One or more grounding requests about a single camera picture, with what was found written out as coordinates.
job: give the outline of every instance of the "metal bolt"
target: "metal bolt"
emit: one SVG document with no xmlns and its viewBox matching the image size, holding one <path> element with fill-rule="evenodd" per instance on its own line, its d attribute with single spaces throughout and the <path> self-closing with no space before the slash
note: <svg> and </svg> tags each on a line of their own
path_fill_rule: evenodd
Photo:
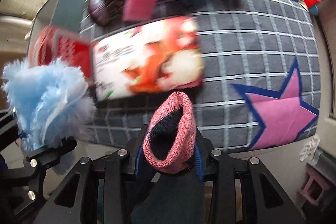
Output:
<svg viewBox="0 0 336 224">
<path fill-rule="evenodd" d="M 31 200 L 34 200 L 34 199 L 36 198 L 35 193 L 34 193 L 32 190 L 30 190 L 30 191 L 28 192 L 28 197 L 29 197 Z"/>
<path fill-rule="evenodd" d="M 260 160 L 258 158 L 256 158 L 256 157 L 252 157 L 252 158 L 250 158 L 250 162 L 252 164 L 258 164 L 260 162 Z"/>
<path fill-rule="evenodd" d="M 118 150 L 118 155 L 119 156 L 125 156 L 127 154 L 127 150 L 126 149 L 120 149 Z"/>
<path fill-rule="evenodd" d="M 211 154 L 212 154 L 213 156 L 220 156 L 221 153 L 222 153 L 222 152 L 221 152 L 219 149 L 214 149 L 214 150 L 211 151 Z"/>
<path fill-rule="evenodd" d="M 30 161 L 30 166 L 33 167 L 33 168 L 35 168 L 37 166 L 37 160 L 36 159 L 32 159 Z"/>
<path fill-rule="evenodd" d="M 87 164 L 87 163 L 89 162 L 89 158 L 88 158 L 88 157 L 82 157 L 82 158 L 79 160 L 79 162 L 80 162 L 81 164 Z"/>
</svg>

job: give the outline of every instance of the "grey plaid tablecloth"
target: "grey plaid tablecloth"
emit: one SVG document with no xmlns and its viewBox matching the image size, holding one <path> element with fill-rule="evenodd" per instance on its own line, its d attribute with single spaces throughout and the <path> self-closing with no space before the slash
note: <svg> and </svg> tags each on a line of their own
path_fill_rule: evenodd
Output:
<svg viewBox="0 0 336 224">
<path fill-rule="evenodd" d="M 279 90 L 296 56 L 303 100 L 320 107 L 317 44 L 308 12 L 300 0 L 165 0 L 154 19 L 189 13 L 197 18 L 205 62 L 203 86 L 185 90 L 194 104 L 197 126 L 217 148 L 245 150 L 259 131 L 258 122 L 231 84 Z M 93 41 L 130 28 L 120 19 L 108 28 L 94 24 L 83 11 L 82 36 Z M 95 142 L 123 147 L 148 124 L 168 93 L 141 95 L 98 105 L 90 127 Z M 311 136 L 316 122 L 298 140 Z"/>
</svg>

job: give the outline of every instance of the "pink star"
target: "pink star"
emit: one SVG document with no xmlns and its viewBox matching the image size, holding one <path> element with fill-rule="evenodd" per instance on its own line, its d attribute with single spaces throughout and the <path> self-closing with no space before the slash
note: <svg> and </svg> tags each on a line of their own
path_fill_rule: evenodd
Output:
<svg viewBox="0 0 336 224">
<path fill-rule="evenodd" d="M 317 118 L 319 111 L 301 98 L 301 82 L 297 61 L 280 91 L 234 85 L 246 100 L 260 131 L 250 145 L 251 150 L 279 146 L 295 141 Z"/>
</svg>

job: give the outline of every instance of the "black triangular cutout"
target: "black triangular cutout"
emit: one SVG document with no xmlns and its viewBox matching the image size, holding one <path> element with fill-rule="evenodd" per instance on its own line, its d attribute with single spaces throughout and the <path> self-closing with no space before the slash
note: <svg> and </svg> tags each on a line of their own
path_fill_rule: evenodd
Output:
<svg viewBox="0 0 336 224">
<path fill-rule="evenodd" d="M 267 209 L 274 208 L 283 205 L 283 200 L 281 199 L 278 192 L 275 190 L 271 182 L 264 174 L 259 174 L 262 193 L 264 196 L 265 207 Z"/>
<path fill-rule="evenodd" d="M 72 208 L 75 204 L 76 192 L 80 174 L 75 174 L 55 198 L 55 204 Z"/>
</svg>

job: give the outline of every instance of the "pink knitted sock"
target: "pink knitted sock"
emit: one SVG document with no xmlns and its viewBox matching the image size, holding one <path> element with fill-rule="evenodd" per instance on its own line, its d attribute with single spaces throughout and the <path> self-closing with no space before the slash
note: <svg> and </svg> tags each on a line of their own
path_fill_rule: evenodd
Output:
<svg viewBox="0 0 336 224">
<path fill-rule="evenodd" d="M 172 93 L 154 113 L 143 142 L 147 161 L 157 170 L 176 174 L 193 164 L 196 122 L 183 92 Z"/>
</svg>

